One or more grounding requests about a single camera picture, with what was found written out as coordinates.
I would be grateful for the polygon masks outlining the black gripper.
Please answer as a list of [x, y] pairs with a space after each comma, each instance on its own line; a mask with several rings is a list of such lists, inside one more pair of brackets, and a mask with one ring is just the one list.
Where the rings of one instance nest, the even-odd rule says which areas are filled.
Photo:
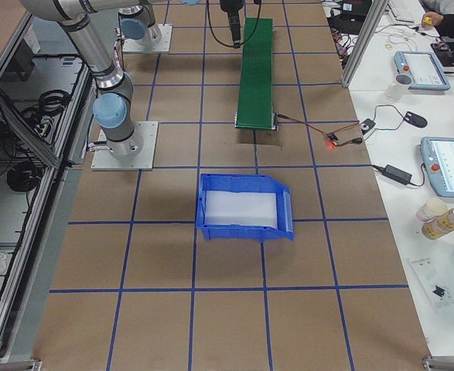
[[241, 46], [241, 21], [239, 11], [243, 7], [243, 0], [220, 0], [220, 9], [227, 14], [233, 47]]

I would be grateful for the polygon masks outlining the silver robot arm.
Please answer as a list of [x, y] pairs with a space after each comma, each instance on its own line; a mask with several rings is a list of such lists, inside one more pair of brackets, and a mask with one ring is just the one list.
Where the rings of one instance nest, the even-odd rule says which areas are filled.
[[34, 16], [56, 22], [73, 43], [97, 83], [99, 98], [93, 104], [94, 118], [101, 126], [114, 158], [132, 158], [143, 148], [137, 124], [131, 120], [133, 84], [117, 64], [90, 23], [90, 15], [117, 9], [121, 31], [143, 46], [161, 40], [152, 8], [153, 1], [23, 1]]
[[124, 37], [133, 39], [138, 44], [151, 47], [162, 38], [156, 24], [155, 13], [149, 1], [141, 1], [139, 5], [119, 8], [119, 26]]

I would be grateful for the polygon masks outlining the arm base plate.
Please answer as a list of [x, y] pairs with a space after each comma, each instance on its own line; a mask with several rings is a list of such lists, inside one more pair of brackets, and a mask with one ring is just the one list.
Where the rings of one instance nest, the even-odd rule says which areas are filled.
[[133, 135], [123, 142], [107, 140], [100, 130], [91, 168], [95, 171], [132, 171], [153, 169], [158, 137], [158, 121], [134, 122]]
[[125, 54], [168, 53], [171, 46], [172, 24], [155, 24], [142, 39], [126, 39], [123, 45]]

